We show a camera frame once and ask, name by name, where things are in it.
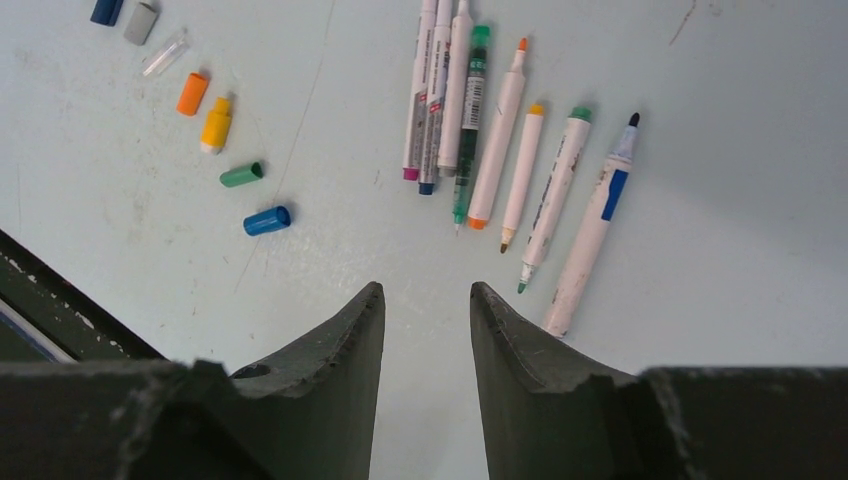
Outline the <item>green capped marker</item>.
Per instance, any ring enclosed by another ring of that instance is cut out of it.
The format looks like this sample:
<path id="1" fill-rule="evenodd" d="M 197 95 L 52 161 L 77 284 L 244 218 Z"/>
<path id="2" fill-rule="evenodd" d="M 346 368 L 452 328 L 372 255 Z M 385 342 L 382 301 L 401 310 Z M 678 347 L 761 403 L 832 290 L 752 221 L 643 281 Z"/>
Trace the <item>green capped marker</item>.
<path id="1" fill-rule="evenodd" d="M 526 290 L 550 249 L 572 178 L 590 132 L 592 116 L 593 112 L 589 107 L 576 106 L 567 118 L 522 256 L 518 294 Z"/>

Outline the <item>blue capped marker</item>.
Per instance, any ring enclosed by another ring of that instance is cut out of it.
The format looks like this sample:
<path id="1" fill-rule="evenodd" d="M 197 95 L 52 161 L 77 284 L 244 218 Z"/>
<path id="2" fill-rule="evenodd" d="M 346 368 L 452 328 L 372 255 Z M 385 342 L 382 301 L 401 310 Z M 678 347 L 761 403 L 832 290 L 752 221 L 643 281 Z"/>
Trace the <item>blue capped marker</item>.
<path id="1" fill-rule="evenodd" d="M 543 329 L 563 338 L 590 279 L 633 166 L 641 114 L 631 115 L 617 146 L 604 161 L 545 315 Z"/>

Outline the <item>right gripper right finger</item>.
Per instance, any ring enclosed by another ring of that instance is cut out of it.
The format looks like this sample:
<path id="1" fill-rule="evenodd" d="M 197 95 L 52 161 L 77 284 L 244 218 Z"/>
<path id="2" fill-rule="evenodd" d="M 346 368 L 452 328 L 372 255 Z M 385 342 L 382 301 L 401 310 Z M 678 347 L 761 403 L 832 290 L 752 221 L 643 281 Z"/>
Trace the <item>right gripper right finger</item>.
<path id="1" fill-rule="evenodd" d="M 652 367 L 630 375 L 483 282 L 470 333 L 493 479 L 843 479 L 847 372 Z"/>

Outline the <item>yellow capped marker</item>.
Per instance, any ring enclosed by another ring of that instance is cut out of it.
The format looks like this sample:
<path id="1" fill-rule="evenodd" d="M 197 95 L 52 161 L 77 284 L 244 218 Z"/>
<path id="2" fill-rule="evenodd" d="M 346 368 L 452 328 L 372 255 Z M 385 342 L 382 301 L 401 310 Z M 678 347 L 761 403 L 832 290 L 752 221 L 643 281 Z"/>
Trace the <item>yellow capped marker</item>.
<path id="1" fill-rule="evenodd" d="M 524 117 L 519 150 L 501 228 L 499 247 L 501 254 L 505 254 L 509 249 L 520 225 L 544 118 L 545 107 L 540 103 L 532 104 Z"/>

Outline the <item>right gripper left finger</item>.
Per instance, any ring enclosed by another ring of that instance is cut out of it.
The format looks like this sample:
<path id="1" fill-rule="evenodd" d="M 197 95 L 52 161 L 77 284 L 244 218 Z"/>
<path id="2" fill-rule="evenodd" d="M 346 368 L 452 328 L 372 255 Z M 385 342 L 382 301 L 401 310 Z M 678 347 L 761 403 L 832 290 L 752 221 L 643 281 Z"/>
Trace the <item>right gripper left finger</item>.
<path id="1" fill-rule="evenodd" d="M 1 366 L 5 479 L 365 479 L 385 296 L 227 374 L 164 360 Z"/>

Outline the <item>dark green thin pen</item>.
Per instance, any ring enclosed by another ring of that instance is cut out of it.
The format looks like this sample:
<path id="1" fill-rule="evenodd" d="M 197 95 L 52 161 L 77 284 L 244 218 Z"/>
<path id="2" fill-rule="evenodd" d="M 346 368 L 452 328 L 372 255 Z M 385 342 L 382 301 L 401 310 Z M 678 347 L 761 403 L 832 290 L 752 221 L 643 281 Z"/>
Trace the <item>dark green thin pen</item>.
<path id="1" fill-rule="evenodd" d="M 488 25 L 477 25 L 473 28 L 460 123 L 458 170 L 453 192 L 452 216 L 456 232 L 465 222 L 470 202 L 471 173 L 481 123 L 489 40 Z"/>

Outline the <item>blue marker white body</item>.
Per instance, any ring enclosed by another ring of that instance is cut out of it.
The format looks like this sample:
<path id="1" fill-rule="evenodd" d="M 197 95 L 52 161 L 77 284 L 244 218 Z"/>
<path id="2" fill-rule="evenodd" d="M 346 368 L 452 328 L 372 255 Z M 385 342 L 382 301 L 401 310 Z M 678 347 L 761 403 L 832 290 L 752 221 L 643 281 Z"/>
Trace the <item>blue marker white body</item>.
<path id="1" fill-rule="evenodd" d="M 451 0 L 439 0 L 437 2 L 436 24 L 427 84 L 427 116 L 425 121 L 424 146 L 418 179 L 418 193 L 425 196 L 433 194 L 437 179 L 438 150 L 448 75 L 453 4 L 454 2 Z"/>

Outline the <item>orange capped marker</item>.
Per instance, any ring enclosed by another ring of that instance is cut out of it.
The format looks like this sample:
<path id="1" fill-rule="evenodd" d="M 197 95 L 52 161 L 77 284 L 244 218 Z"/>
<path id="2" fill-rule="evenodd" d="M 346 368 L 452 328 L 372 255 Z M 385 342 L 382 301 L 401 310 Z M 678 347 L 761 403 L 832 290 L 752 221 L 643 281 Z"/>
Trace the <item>orange capped marker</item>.
<path id="1" fill-rule="evenodd" d="M 483 230 L 491 219 L 506 153 L 526 82 L 524 64 L 527 50 L 528 38 L 523 37 L 501 82 L 492 114 L 492 124 L 488 132 L 467 213 L 467 224 L 473 230 Z"/>

